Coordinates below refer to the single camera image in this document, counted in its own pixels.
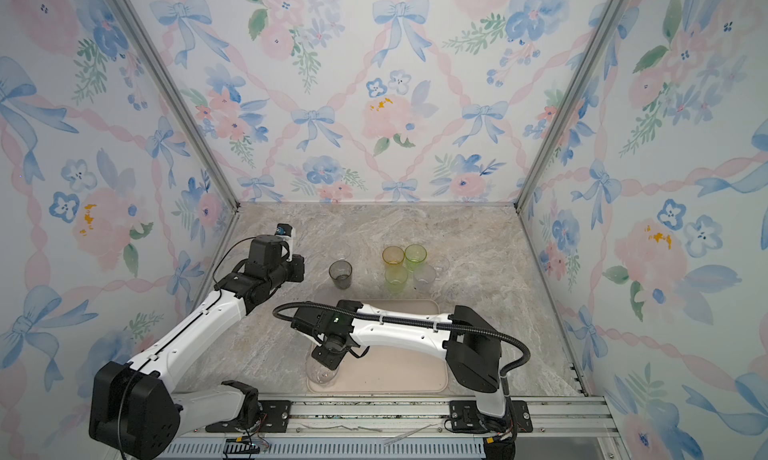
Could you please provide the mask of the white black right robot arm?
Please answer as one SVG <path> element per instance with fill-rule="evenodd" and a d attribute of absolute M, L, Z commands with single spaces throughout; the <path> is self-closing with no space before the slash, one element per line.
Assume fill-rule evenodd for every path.
<path fill-rule="evenodd" d="M 311 339 L 321 365 L 336 370 L 347 355 L 364 356 L 373 347 L 418 352 L 444 361 L 455 380 L 475 395 L 478 426 L 487 432 L 512 429 L 512 414 L 501 385 L 501 339 L 468 307 L 450 314 L 415 315 L 341 300 L 335 306 L 302 302 L 290 316 L 276 314 Z"/>

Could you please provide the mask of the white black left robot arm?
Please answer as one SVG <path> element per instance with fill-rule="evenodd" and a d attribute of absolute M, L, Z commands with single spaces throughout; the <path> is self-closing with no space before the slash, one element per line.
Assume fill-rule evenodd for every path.
<path fill-rule="evenodd" d="M 246 259 L 216 281 L 206 299 L 161 340 L 130 360 L 110 361 L 95 375 L 91 439 L 122 458 L 154 459 L 179 436 L 225 423 L 251 432 L 263 413 L 257 388 L 228 380 L 205 391 L 179 393 L 184 374 L 227 330 L 270 300 L 285 283 L 304 279 L 293 252 L 293 229 L 251 238 Z"/>

